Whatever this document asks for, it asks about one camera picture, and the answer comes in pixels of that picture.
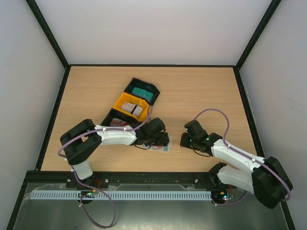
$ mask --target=metal frame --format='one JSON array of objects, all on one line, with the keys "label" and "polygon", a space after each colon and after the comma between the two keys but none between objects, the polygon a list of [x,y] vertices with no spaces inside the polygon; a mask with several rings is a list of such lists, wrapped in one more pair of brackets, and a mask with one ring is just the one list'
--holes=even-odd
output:
[{"label": "metal frame", "polygon": [[[261,36],[263,30],[265,29],[266,25],[268,24],[268,22],[270,21],[272,15],[274,14],[274,12],[276,11],[278,5],[280,4],[281,0],[272,0],[268,9],[266,10],[262,20],[260,21],[257,29],[255,30],[253,36],[251,37],[248,45],[246,46],[244,52],[242,53],[238,63],[236,64],[236,66],[233,65],[128,65],[128,64],[108,64],[108,65],[104,65],[104,64],[96,64],[96,65],[91,65],[91,64],[68,64],[64,54],[61,51],[60,46],[58,45],[55,37],[52,34],[52,31],[50,30],[46,20],[44,19],[44,16],[42,14],[42,12],[40,11],[38,5],[36,4],[35,0],[26,0],[26,2],[28,3],[31,11],[33,12],[34,16],[36,17],[38,23],[40,24],[42,30],[44,31],[47,39],[49,40],[50,44],[52,45],[53,49],[55,50],[59,60],[61,61],[63,67],[65,68],[65,73],[62,79],[62,84],[60,86],[59,89],[59,93],[51,114],[51,118],[50,118],[50,122],[48,124],[47,127],[47,131],[46,131],[46,135],[42,144],[42,148],[41,151],[39,153],[39,157],[35,166],[35,171],[28,171],[23,185],[21,187],[21,190],[19,192],[15,207],[13,209],[12,212],[12,216],[10,219],[10,222],[8,224],[7,230],[11,230],[14,227],[17,215],[18,215],[18,211],[21,205],[21,202],[23,200],[24,197],[24,193],[25,193],[25,189],[28,185],[28,183],[66,183],[67,182],[67,178],[69,177],[69,172],[42,172],[40,171],[41,166],[42,166],[42,162],[44,160],[44,156],[46,153],[46,149],[47,149],[47,145],[50,139],[50,135],[52,132],[52,128],[54,126],[54,122],[55,122],[55,118],[57,116],[57,112],[59,109],[59,105],[64,93],[64,89],[65,89],[65,85],[67,82],[67,78],[69,75],[69,71],[71,69],[71,66],[123,66],[123,67],[130,67],[130,66],[138,66],[138,67],[226,67],[226,68],[233,68],[234,73],[235,73],[235,77],[236,77],[236,81],[238,84],[238,89],[241,95],[241,99],[242,99],[242,103],[245,109],[245,113],[246,113],[246,117],[248,120],[248,124],[249,124],[249,128],[252,134],[252,138],[254,141],[254,145],[255,145],[255,149],[256,152],[259,156],[264,157],[264,152],[262,149],[262,145],[260,142],[260,138],[258,136],[258,132],[257,132],[257,128],[255,125],[255,121],[251,112],[251,108],[249,106],[249,102],[248,102],[248,98],[245,92],[245,88],[240,76],[240,69],[243,66],[244,62],[246,61],[246,59],[248,58],[248,55],[250,54],[250,52],[252,51],[254,45],[256,44],[257,40],[259,39],[259,37]],[[174,172],[174,173],[162,173],[162,172],[157,172],[157,173],[149,173],[149,172],[95,172],[99,175],[103,175],[109,176],[109,179],[111,179],[111,176],[113,176],[116,179],[121,179],[124,181],[128,181],[129,178],[131,179],[132,177],[141,177],[140,180],[143,181],[145,180],[145,178],[149,179],[149,180],[156,180],[158,178],[160,179],[164,179],[164,183],[166,183],[167,181],[169,182],[174,182],[174,178],[177,178],[178,183],[184,183],[184,181],[186,183],[192,183],[195,184],[196,186],[200,185],[198,183],[198,180],[196,182],[195,179],[200,178],[201,176],[203,178],[206,178],[208,176],[207,172],[191,172],[191,173],[184,173],[184,172]],[[282,204],[282,208],[283,208],[283,212],[285,215],[285,219],[288,225],[288,228],[290,230],[295,230],[288,206],[286,202],[281,202]]]}]

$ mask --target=wooden table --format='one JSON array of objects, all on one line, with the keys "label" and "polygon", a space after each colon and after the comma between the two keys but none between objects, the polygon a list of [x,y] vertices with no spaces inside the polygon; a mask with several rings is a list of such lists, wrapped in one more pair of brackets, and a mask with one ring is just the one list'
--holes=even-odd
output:
[{"label": "wooden table", "polygon": [[[206,108],[227,114],[227,140],[256,154],[232,68],[201,67],[72,67],[51,133],[42,171],[69,171],[57,155],[59,138],[84,119],[100,124],[133,78],[154,84],[160,96],[152,118],[159,117],[172,136],[171,152],[141,150],[134,146],[101,146],[90,156],[94,171],[117,172],[206,172],[222,161],[202,157],[179,146],[184,125]],[[198,121],[208,133],[223,135],[225,118],[206,112]]]}]

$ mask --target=green sponge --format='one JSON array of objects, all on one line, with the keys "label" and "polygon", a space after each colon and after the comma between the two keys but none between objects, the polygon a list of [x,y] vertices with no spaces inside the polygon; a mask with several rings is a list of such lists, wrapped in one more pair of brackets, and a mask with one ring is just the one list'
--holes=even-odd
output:
[{"label": "green sponge", "polygon": [[152,92],[148,92],[146,90],[140,89],[140,88],[133,88],[132,92],[134,95],[144,98],[148,102],[150,102],[154,96]]}]

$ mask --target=black metal edge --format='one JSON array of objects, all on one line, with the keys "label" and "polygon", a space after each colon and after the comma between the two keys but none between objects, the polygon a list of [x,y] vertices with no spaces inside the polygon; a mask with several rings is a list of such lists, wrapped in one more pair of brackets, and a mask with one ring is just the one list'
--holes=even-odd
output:
[{"label": "black metal edge", "polygon": [[44,140],[43,140],[42,148],[39,152],[37,162],[36,162],[36,165],[35,165],[35,170],[37,170],[37,171],[39,171],[41,169],[42,164],[43,164],[43,160],[44,160],[45,153],[46,153],[46,150],[47,150],[47,146],[48,146],[48,143],[49,143],[49,140],[50,140],[50,136],[51,136],[51,132],[52,132],[52,129],[53,129],[53,126],[54,126],[54,122],[55,122],[56,117],[57,117],[59,105],[60,105],[61,100],[62,100],[62,96],[63,96],[63,93],[64,93],[64,89],[65,89],[65,85],[66,85],[66,82],[67,82],[67,79],[68,79],[70,69],[71,69],[71,67],[68,66],[65,69],[65,72],[64,72],[64,75],[63,75],[63,79],[62,79],[62,82],[61,82],[61,85],[60,85],[60,88],[59,88],[59,93],[57,95],[57,98],[56,98],[56,101],[55,101],[55,104],[54,104],[54,107],[53,107],[53,110],[52,110],[52,113],[51,113],[51,117],[50,117],[50,120],[49,120],[49,123],[48,123],[48,127],[47,127],[47,130],[46,130],[46,134],[45,134],[45,137],[44,137]]},{"label": "black metal edge", "polygon": [[244,64],[244,62],[246,61],[246,59],[248,58],[250,52],[252,51],[254,45],[257,43],[259,37],[261,36],[263,30],[265,29],[265,27],[267,26],[267,24],[269,23],[271,17],[273,16],[274,12],[276,11],[279,3],[282,0],[272,0],[270,5],[268,6],[266,12],[264,13],[260,23],[258,24],[253,36],[251,37],[250,41],[248,42],[247,46],[245,47],[238,63],[236,64],[236,69],[240,70]]},{"label": "black metal edge", "polygon": [[257,132],[257,128],[256,128],[256,125],[255,125],[254,117],[253,117],[253,114],[251,112],[251,108],[250,108],[250,105],[249,105],[249,102],[248,102],[248,97],[246,95],[245,88],[244,88],[244,85],[243,85],[243,82],[242,82],[242,79],[241,79],[240,72],[236,68],[234,68],[234,73],[235,73],[235,77],[236,77],[236,83],[238,84],[239,92],[240,92],[240,95],[241,95],[241,100],[242,100],[242,104],[243,104],[243,107],[244,107],[244,110],[245,110],[246,118],[248,120],[248,125],[249,125],[249,129],[250,129],[250,132],[251,132],[251,136],[252,136],[253,141],[254,141],[256,153],[260,157],[265,157],[264,152],[263,152],[263,148],[262,148],[262,145],[261,145],[261,142],[260,142],[260,138],[259,138],[259,135],[258,135],[258,132]]},{"label": "black metal edge", "polygon": [[9,223],[8,223],[6,230],[12,230],[14,228],[21,203],[23,202],[23,199],[24,199],[25,190],[26,190],[26,186],[22,186],[21,189],[20,189],[20,192],[18,194],[16,203],[15,203],[15,206],[14,206],[14,209],[13,209],[13,212],[11,214],[11,218],[9,220]]},{"label": "black metal edge", "polygon": [[89,67],[216,67],[233,68],[234,65],[176,65],[176,64],[71,64],[71,66],[89,66]]},{"label": "black metal edge", "polygon": [[[108,188],[111,184],[194,184],[195,188],[206,189],[207,191],[224,191],[228,185],[221,184],[215,186],[212,184],[210,177],[212,172],[94,172],[93,177],[99,178],[103,182],[102,188]],[[85,183],[92,183],[93,178]],[[69,188],[82,189],[76,181],[72,172],[55,172],[55,171],[28,171],[23,186],[28,183],[65,183]]]},{"label": "black metal edge", "polygon": [[58,45],[52,31],[50,30],[42,12],[40,11],[37,3],[35,2],[35,0],[25,0],[25,1],[28,3],[32,13],[34,14],[34,16],[35,16],[37,22],[39,23],[40,27],[42,28],[42,30],[44,31],[48,41],[50,42],[52,48],[56,52],[60,62],[63,65],[63,67],[67,68],[69,64],[68,64],[60,46]]},{"label": "black metal edge", "polygon": [[293,223],[287,202],[282,201],[281,205],[282,205],[282,209],[283,209],[284,218],[286,219],[286,222],[287,222],[287,225],[288,225],[288,229],[289,230],[295,230],[295,226],[294,226],[294,223]]}]

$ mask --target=black frame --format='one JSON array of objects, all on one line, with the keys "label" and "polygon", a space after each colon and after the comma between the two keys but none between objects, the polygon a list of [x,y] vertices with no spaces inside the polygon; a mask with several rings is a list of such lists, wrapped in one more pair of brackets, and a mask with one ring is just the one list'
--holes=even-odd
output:
[{"label": "black frame", "polygon": [[[59,60],[61,61],[63,67],[65,68],[65,73],[62,79],[62,83],[59,89],[59,93],[58,96],[56,98],[56,102],[54,105],[54,108],[52,110],[52,114],[50,117],[50,121],[47,127],[47,131],[45,134],[45,138],[42,144],[42,148],[41,151],[39,153],[38,159],[37,159],[37,163],[35,166],[35,171],[28,171],[24,182],[22,184],[21,190],[19,192],[16,204],[14,206],[7,230],[11,230],[14,227],[17,215],[18,215],[18,211],[20,208],[20,205],[22,203],[23,197],[24,197],[24,193],[26,190],[26,187],[28,185],[28,183],[66,183],[67,182],[67,178],[68,178],[68,173],[69,172],[42,172],[40,171],[43,160],[44,160],[44,156],[47,150],[47,146],[49,143],[49,139],[51,136],[51,132],[54,126],[54,122],[55,122],[55,118],[57,116],[58,110],[59,110],[59,105],[64,93],[64,89],[65,89],[65,85],[67,82],[67,78],[71,69],[71,66],[114,66],[114,67],[225,67],[225,68],[233,68],[234,73],[235,73],[235,77],[236,77],[236,81],[238,84],[238,89],[241,95],[241,99],[242,99],[242,103],[245,109],[245,113],[246,113],[246,117],[248,120],[248,125],[252,134],[252,138],[254,141],[254,145],[255,145],[255,149],[256,152],[259,156],[264,157],[264,152],[263,152],[263,148],[260,142],[260,138],[257,132],[257,128],[255,125],[255,121],[251,112],[251,108],[249,106],[249,102],[248,102],[248,98],[245,92],[245,88],[242,82],[242,78],[240,76],[240,69],[243,66],[244,62],[246,61],[246,59],[248,58],[250,52],[252,51],[254,45],[256,44],[257,40],[259,39],[259,37],[261,36],[263,30],[265,29],[266,25],[269,23],[271,17],[273,16],[274,12],[276,11],[278,5],[280,4],[281,0],[272,0],[268,9],[266,10],[262,20],[260,21],[259,25],[257,26],[253,36],[251,37],[248,45],[246,46],[245,50],[243,51],[238,63],[233,66],[233,65],[131,65],[131,64],[108,64],[108,65],[104,65],[104,64],[96,64],[96,65],[92,65],[92,64],[68,64],[63,52],[61,51],[60,46],[58,45],[54,35],[52,34],[51,29],[49,28],[42,12],[40,11],[37,3],[35,2],[35,0],[26,0],[26,2],[28,3],[31,11],[33,12],[34,16],[36,17],[38,23],[40,24],[42,30],[44,31],[47,39],[49,40],[50,44],[52,45],[55,53],[57,54]],[[106,173],[108,175],[114,175],[114,176],[119,176],[121,175],[122,177],[124,175],[126,176],[130,176],[131,174],[138,174],[135,172],[98,172],[98,173]],[[184,173],[184,172],[175,172],[175,173],[148,173],[148,172],[140,172],[139,175],[145,175],[145,176],[152,176],[152,175],[166,175],[168,174],[169,178],[173,178],[173,176],[178,176],[178,177],[185,177],[185,178],[197,178],[198,175],[202,174],[199,172],[188,172],[188,173]],[[288,225],[288,228],[290,230],[295,230],[295,226],[294,223],[292,221],[288,206],[286,202],[281,202],[282,205],[282,209],[285,215],[285,219]]]}]

